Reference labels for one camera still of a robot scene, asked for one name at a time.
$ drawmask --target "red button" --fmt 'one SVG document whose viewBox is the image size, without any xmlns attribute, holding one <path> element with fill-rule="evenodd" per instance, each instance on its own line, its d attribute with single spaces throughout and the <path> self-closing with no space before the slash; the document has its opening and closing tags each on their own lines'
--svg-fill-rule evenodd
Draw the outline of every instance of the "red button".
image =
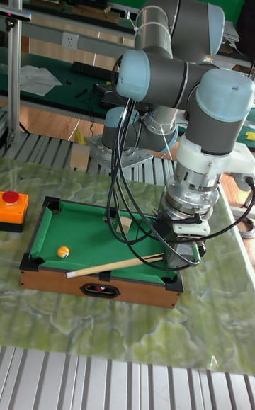
<svg viewBox="0 0 255 410">
<path fill-rule="evenodd" d="M 6 204 L 15 204 L 19 199 L 19 194 L 16 191 L 6 191 L 2 198 Z"/>
</svg>

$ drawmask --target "pool table handle hole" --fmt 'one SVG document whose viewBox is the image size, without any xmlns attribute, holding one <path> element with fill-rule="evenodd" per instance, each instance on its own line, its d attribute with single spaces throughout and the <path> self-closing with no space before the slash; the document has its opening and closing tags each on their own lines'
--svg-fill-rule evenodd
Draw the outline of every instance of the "pool table handle hole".
<svg viewBox="0 0 255 410">
<path fill-rule="evenodd" d="M 87 283 L 82 285 L 80 289 L 88 297 L 116 298 L 120 295 L 120 291 L 112 285 Z"/>
</svg>

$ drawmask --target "mini pool table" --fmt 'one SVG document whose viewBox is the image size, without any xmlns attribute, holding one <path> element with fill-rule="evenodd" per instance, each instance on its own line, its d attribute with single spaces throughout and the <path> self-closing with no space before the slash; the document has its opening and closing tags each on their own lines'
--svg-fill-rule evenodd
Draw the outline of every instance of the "mini pool table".
<svg viewBox="0 0 255 410">
<path fill-rule="evenodd" d="M 116 229 L 114 211 L 112 215 Z M 129 217 L 126 212 L 121 215 Z M 183 292 L 182 279 L 176 271 L 159 271 L 141 263 L 140 266 L 66 278 L 67 271 L 133 257 L 129 248 L 111 234 L 105 216 L 105 207 L 46 197 L 20 264 L 20 286 L 173 308 Z M 137 226 L 133 222 L 127 237 L 134 239 L 136 234 Z M 57 255 L 61 246 L 69 249 L 68 257 Z M 149 237 L 135 245 L 135 250 L 141 256 L 164 252 L 162 244 Z M 156 265 L 164 266 L 164 262 L 158 261 Z"/>
</svg>

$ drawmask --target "green workbench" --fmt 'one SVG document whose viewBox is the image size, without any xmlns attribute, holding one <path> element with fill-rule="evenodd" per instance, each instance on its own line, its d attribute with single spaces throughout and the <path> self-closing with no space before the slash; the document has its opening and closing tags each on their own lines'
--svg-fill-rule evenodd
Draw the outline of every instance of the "green workbench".
<svg viewBox="0 0 255 410">
<path fill-rule="evenodd" d="M 8 50 L 2 47 L 0 47 L 0 64 L 8 64 Z M 93 115 L 98 119 L 105 118 L 107 110 L 99 104 L 102 96 L 93 89 L 95 83 L 105 84 L 104 80 L 71 73 L 69 62 L 22 52 L 21 66 L 25 65 L 48 69 L 62 83 L 62 86 L 55 86 L 44 97 L 21 91 L 21 104 L 30 102 L 42 105 L 41 109 L 43 106 L 58 108 L 61 114 L 66 112 L 66 115 L 70 116 L 76 113 L 89 117 Z M 77 98 L 76 95 L 84 88 L 88 89 L 86 94 Z M 8 96 L 8 76 L 2 73 L 0 73 L 0 96 Z"/>
<path fill-rule="evenodd" d="M 23 289 L 18 268 L 45 196 L 105 205 L 110 179 L 7 159 L 0 172 L 1 190 L 29 195 L 23 233 L 0 232 L 1 345 L 255 373 L 254 276 L 236 231 L 209 240 L 201 264 L 181 273 L 185 290 L 174 309 Z M 163 187 L 130 182 L 130 189 L 151 213 Z M 229 223 L 221 197 L 212 231 Z"/>
</svg>

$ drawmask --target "white paper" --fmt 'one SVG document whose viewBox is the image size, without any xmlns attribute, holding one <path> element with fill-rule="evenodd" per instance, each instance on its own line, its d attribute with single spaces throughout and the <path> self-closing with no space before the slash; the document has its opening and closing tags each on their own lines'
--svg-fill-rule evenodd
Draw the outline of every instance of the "white paper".
<svg viewBox="0 0 255 410">
<path fill-rule="evenodd" d="M 21 67 L 20 89 L 44 97 L 55 86 L 62 83 L 47 69 L 38 69 L 31 65 Z"/>
</svg>

